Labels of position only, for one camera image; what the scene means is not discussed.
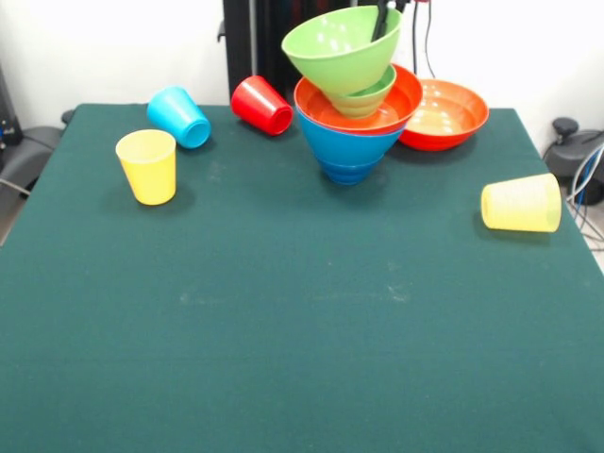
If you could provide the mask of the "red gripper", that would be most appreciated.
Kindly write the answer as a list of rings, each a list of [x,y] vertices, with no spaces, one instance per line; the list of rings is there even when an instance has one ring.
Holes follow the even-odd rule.
[[[415,3],[429,3],[430,0],[413,0]],[[377,18],[374,25],[374,30],[372,34],[372,42],[375,42],[381,39],[386,33],[387,27],[387,18],[389,14],[388,0],[378,0],[377,1]],[[396,0],[396,9],[399,12],[403,12],[406,5],[408,4],[408,0]]]

